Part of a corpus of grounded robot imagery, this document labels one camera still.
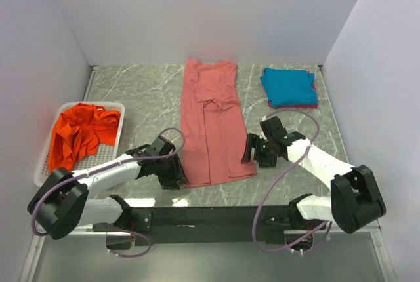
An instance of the blue folded cloth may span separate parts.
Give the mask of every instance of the blue folded cloth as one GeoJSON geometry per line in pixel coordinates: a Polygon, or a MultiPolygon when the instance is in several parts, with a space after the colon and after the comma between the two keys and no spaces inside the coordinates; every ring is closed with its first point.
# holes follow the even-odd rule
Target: blue folded cloth
{"type": "Polygon", "coordinates": [[[273,107],[279,107],[317,104],[314,78],[315,75],[306,70],[265,68],[260,80],[268,101],[273,107]]]}

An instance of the table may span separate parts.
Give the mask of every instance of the table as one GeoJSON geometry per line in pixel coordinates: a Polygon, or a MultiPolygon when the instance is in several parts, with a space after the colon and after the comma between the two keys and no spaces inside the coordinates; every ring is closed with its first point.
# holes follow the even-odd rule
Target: table
{"type": "MultiPolygon", "coordinates": [[[[319,121],[321,127],[320,135],[314,144],[346,161],[347,156],[322,74],[316,65],[238,65],[236,88],[247,131],[259,134],[259,121],[273,110],[267,106],[266,95],[259,79],[263,68],[267,66],[278,69],[303,69],[315,73],[319,106],[315,110],[307,109],[307,112],[319,121]]],[[[161,129],[180,127],[183,71],[184,65],[170,64],[94,68],[87,100],[120,102],[125,106],[118,155],[139,145],[153,142],[161,129]]],[[[299,113],[282,113],[280,119],[288,131],[299,131],[308,137],[315,132],[312,121],[299,113]]],[[[176,146],[180,145],[180,136],[176,132],[168,132],[166,137],[176,146]]],[[[116,194],[126,199],[130,205],[141,207],[258,205],[266,189],[288,165],[290,162],[279,159],[275,168],[258,168],[255,177],[181,190],[162,190],[157,177],[149,176],[116,185],[98,195],[98,198],[116,194]]],[[[280,180],[266,204],[282,205],[304,193],[325,195],[327,192],[327,187],[318,179],[297,167],[280,180]]]]}

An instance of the white basket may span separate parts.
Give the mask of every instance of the white basket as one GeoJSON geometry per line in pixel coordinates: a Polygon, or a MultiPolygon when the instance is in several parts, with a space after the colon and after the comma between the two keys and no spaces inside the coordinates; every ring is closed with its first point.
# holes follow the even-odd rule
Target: white basket
{"type": "Polygon", "coordinates": [[[113,103],[113,102],[73,102],[73,103],[66,103],[60,107],[55,117],[54,123],[51,126],[50,133],[48,135],[47,141],[45,141],[45,145],[41,154],[41,157],[38,162],[37,169],[35,171],[35,176],[33,177],[33,181],[35,185],[41,187],[44,181],[46,181],[47,177],[50,175],[50,171],[48,169],[48,156],[49,156],[49,148],[50,148],[50,141],[51,141],[51,134],[53,133],[54,125],[58,120],[58,117],[61,113],[64,113],[69,108],[75,106],[78,103],[84,104],[94,104],[99,106],[104,106],[106,110],[117,110],[121,113],[121,118],[119,119],[118,125],[118,132],[117,137],[115,138],[115,145],[109,146],[107,144],[99,144],[98,151],[95,155],[88,155],[85,156],[82,160],[75,163],[73,170],[76,169],[88,169],[89,167],[93,167],[108,161],[111,161],[117,157],[119,139],[121,138],[121,130],[123,128],[124,122],[124,113],[125,107],[123,104],[120,103],[113,103]]]}

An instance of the orange cloth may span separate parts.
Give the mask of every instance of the orange cloth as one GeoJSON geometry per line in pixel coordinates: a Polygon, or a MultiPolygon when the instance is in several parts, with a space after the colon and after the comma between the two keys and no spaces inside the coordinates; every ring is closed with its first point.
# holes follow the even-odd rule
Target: orange cloth
{"type": "Polygon", "coordinates": [[[100,143],[113,146],[118,132],[119,111],[78,103],[60,114],[52,130],[48,168],[69,171],[86,155],[94,155],[100,143]]]}

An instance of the gray marble surface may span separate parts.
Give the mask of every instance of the gray marble surface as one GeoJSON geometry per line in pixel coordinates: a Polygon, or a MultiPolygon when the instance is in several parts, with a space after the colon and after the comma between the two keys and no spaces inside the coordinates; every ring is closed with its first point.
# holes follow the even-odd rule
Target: gray marble surface
{"type": "MultiPolygon", "coordinates": [[[[259,134],[259,121],[273,111],[267,106],[266,95],[259,79],[263,68],[267,66],[305,69],[315,73],[319,106],[315,110],[307,110],[321,126],[320,135],[314,144],[346,161],[322,75],[315,65],[238,65],[236,88],[247,131],[259,134]]],[[[141,144],[151,143],[161,129],[180,127],[183,65],[98,66],[95,69],[87,100],[120,102],[125,106],[118,155],[141,144]]],[[[289,131],[299,131],[308,137],[315,132],[312,121],[299,113],[281,113],[280,118],[289,131]]],[[[168,132],[166,137],[175,145],[180,145],[180,137],[176,132],[168,132]]],[[[159,207],[258,205],[266,189],[288,165],[289,162],[279,159],[277,167],[257,169],[258,174],[255,177],[245,180],[172,191],[162,190],[157,177],[149,176],[110,188],[98,195],[98,198],[117,194],[128,199],[132,205],[159,207]]],[[[266,204],[287,204],[304,193],[325,195],[327,192],[328,189],[318,179],[297,167],[278,182],[266,204]]]]}

